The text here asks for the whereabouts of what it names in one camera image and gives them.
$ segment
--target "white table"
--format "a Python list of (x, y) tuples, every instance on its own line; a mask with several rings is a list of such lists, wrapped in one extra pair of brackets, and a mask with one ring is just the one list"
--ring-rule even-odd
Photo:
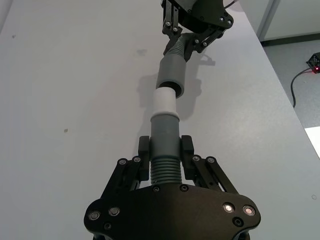
[[(168, 37), (159, 1), (121, 6), (13, 1), (0, 36), (0, 239), (91, 239), (86, 208), (149, 134)], [(318, 239), (320, 160), (246, 15), (229, 12), (234, 27), (188, 63), (180, 132), (259, 207), (251, 239)]]

